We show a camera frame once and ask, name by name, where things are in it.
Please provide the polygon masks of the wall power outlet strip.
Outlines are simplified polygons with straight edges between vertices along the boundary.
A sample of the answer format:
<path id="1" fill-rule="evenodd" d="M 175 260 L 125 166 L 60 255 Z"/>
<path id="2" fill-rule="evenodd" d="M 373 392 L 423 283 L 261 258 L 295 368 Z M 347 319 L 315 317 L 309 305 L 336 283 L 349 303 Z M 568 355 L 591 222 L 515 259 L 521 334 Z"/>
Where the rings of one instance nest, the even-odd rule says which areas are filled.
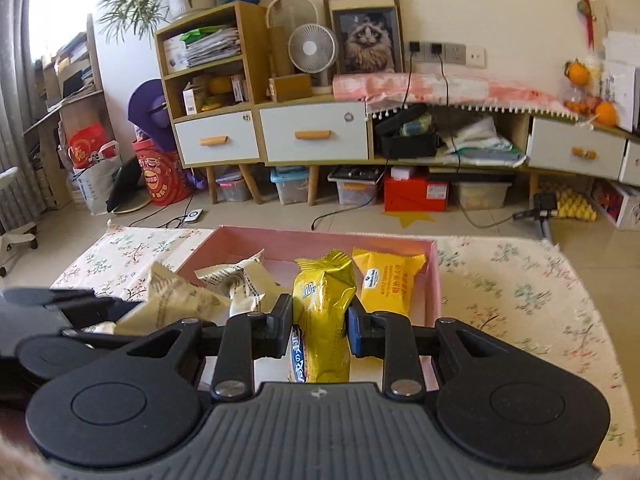
<path id="1" fill-rule="evenodd" d="M 465 44 L 431 44 L 428 41 L 408 41 L 405 46 L 406 55 L 417 63 L 435 63 L 460 65 L 469 68 L 485 68 L 487 66 L 486 50 L 483 47 L 466 46 Z"/>

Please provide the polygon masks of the red printed bag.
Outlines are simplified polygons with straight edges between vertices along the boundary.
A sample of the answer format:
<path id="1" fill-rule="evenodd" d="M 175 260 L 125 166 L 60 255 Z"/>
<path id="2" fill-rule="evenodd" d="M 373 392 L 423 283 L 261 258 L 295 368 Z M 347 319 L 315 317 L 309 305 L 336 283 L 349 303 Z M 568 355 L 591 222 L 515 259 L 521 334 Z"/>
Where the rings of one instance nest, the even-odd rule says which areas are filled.
<path id="1" fill-rule="evenodd" d="M 176 150 L 164 152 L 151 139 L 134 141 L 132 147 L 153 204 L 168 206 L 193 194 Z"/>

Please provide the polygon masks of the gold yellow chip bag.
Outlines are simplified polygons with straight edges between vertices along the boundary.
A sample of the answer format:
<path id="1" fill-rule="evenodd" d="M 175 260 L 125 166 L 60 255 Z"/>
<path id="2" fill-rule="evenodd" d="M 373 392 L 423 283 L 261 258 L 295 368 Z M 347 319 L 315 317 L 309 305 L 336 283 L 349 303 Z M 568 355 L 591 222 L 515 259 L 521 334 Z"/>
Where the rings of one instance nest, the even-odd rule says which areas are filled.
<path id="1" fill-rule="evenodd" d="M 290 338 L 292 382 L 348 382 L 350 350 L 345 315 L 356 295 L 352 258 L 332 250 L 298 259 Z"/>

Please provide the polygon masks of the yellow snack packet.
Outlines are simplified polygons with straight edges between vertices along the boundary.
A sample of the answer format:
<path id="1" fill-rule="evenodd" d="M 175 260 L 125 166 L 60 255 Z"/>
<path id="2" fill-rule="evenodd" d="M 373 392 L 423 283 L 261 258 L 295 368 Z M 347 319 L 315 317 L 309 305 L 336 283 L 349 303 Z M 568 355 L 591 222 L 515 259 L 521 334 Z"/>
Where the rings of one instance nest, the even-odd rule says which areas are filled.
<path id="1" fill-rule="evenodd" d="M 355 248 L 352 261 L 362 274 L 359 298 L 368 313 L 409 315 L 414 281 L 427 262 L 426 255 L 402 256 Z"/>

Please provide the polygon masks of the pink cloth on cabinet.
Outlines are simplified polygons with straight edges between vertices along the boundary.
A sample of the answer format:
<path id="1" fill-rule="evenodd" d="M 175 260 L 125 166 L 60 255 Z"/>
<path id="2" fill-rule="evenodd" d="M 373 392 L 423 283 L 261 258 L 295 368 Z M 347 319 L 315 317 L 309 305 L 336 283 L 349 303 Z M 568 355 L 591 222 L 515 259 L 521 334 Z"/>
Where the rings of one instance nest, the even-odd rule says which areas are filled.
<path id="1" fill-rule="evenodd" d="M 442 74 L 351 74 L 333 78 L 337 102 L 364 104 L 369 114 L 398 110 L 404 105 L 456 106 L 478 112 L 535 114 L 579 119 L 552 94 L 506 81 L 486 77 Z"/>

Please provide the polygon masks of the pink cardboard tray box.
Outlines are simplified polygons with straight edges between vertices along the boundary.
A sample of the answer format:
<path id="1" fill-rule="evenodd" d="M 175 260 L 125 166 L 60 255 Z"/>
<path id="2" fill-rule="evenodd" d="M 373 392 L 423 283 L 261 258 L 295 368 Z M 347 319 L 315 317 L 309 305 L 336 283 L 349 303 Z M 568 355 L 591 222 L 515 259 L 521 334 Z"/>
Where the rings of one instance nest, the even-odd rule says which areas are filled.
<path id="1" fill-rule="evenodd" d="M 257 257 L 266 274 L 292 297 L 292 333 L 284 358 L 259 359 L 256 382 L 382 382 L 377 358 L 352 356 L 346 311 L 358 290 L 372 310 L 431 327 L 440 315 L 437 252 L 422 238 L 332 235 L 223 226 L 178 273 L 204 286 L 213 272 L 231 278 Z"/>

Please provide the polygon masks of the beige printed snack packet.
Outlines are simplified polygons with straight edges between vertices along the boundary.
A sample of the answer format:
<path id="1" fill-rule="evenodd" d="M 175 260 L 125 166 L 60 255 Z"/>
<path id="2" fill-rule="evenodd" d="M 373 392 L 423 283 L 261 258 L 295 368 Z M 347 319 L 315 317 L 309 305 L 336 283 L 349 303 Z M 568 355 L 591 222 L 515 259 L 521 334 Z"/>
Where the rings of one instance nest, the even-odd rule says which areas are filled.
<path id="1" fill-rule="evenodd" d="M 195 276 L 205 286 L 229 299 L 229 316 L 250 312 L 268 313 L 282 294 L 282 287 L 262 264 L 261 250 L 237 263 L 217 264 L 197 270 Z"/>

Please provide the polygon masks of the orange fruit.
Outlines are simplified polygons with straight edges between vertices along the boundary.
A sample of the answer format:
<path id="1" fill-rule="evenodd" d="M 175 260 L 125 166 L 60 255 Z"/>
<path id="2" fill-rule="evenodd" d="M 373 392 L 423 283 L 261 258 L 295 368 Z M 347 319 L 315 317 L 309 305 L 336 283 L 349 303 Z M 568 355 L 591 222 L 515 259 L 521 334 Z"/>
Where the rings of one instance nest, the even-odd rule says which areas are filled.
<path id="1" fill-rule="evenodd" d="M 594 109 L 594 120 L 602 126 L 615 128 L 618 119 L 614 104 L 608 101 L 601 101 Z"/>
<path id="2" fill-rule="evenodd" d="M 573 86 L 580 88 L 586 88 L 591 79 L 588 68 L 578 60 L 565 63 L 564 75 Z"/>

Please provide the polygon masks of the purple plush toy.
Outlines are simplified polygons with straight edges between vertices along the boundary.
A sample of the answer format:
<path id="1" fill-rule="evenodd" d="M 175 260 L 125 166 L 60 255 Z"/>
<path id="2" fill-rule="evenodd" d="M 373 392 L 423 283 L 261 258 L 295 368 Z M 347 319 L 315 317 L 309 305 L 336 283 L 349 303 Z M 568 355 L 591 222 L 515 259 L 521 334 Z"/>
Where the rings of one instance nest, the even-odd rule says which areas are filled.
<path id="1" fill-rule="evenodd" d="M 127 116 L 162 152 L 176 150 L 163 85 L 159 79 L 145 81 L 132 92 Z"/>

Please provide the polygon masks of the floral tablecloth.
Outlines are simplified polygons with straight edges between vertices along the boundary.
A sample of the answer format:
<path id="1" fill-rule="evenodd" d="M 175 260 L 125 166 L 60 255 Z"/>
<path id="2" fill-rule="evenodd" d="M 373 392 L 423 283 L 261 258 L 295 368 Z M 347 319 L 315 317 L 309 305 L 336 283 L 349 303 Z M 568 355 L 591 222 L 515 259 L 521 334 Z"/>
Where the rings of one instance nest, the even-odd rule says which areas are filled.
<path id="1" fill-rule="evenodd" d="M 298 259 L 320 258 L 332 249 L 349 254 L 355 248 L 426 255 L 426 266 L 416 277 L 413 322 L 430 325 L 440 316 L 458 318 L 588 380 L 605 395 L 611 409 L 597 465 L 638 464 L 636 418 L 611 337 L 570 262 L 547 242 L 239 226 L 171 234 L 111 226 L 53 285 L 142 300 L 153 262 L 194 281 L 198 270 L 261 254 L 274 280 L 288 287 L 298 272 Z"/>

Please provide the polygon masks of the red cardboard box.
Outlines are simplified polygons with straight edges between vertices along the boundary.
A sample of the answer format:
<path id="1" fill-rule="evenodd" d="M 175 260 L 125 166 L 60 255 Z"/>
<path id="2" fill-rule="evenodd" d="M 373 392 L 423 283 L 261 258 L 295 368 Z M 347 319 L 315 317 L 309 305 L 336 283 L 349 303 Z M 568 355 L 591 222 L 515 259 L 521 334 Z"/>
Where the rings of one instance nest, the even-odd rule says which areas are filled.
<path id="1" fill-rule="evenodd" d="M 384 181 L 384 207 L 390 212 L 445 212 L 448 208 L 447 182 L 411 177 Z"/>

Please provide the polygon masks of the small white desk fan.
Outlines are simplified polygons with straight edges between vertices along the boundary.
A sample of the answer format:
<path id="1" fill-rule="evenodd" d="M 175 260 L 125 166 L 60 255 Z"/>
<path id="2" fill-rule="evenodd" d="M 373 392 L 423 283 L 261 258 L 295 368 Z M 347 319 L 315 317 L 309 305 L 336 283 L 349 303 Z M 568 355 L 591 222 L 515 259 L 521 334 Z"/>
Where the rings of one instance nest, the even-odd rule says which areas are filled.
<path id="1" fill-rule="evenodd" d="M 332 93 L 329 76 L 337 59 L 337 39 L 331 29 L 316 23 L 296 27 L 288 38 L 288 55 L 298 70 L 311 76 L 313 94 Z"/>

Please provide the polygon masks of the framed cat picture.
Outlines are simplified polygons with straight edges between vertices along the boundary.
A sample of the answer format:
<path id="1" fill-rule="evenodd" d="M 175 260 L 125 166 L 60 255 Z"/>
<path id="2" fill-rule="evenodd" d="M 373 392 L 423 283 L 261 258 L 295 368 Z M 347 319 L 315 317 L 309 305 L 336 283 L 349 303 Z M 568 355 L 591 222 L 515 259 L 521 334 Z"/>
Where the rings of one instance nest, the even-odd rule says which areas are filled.
<path id="1" fill-rule="evenodd" d="M 323 6 L 337 38 L 338 74 L 404 70 L 400 0 L 323 0 Z"/>

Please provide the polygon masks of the orange fruit lower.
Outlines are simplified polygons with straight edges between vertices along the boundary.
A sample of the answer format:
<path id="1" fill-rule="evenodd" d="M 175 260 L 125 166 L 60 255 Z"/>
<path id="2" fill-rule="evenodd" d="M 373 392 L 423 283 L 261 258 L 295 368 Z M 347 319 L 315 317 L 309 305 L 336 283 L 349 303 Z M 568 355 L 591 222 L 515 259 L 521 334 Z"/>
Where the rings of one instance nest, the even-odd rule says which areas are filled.
<path id="1" fill-rule="evenodd" d="M 601 101 L 594 109 L 594 120 L 602 126 L 615 128 L 618 119 L 614 104 L 608 101 Z"/>

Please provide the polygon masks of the orange fruit upper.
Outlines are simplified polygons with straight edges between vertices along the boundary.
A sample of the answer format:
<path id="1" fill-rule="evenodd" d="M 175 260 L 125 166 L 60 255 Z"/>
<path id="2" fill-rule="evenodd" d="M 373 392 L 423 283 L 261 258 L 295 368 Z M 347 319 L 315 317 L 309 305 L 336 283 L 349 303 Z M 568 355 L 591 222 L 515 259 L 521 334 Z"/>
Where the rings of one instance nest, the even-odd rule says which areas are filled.
<path id="1" fill-rule="evenodd" d="M 578 60 L 565 63 L 564 75 L 573 86 L 580 88 L 586 88 L 591 79 L 588 68 Z"/>

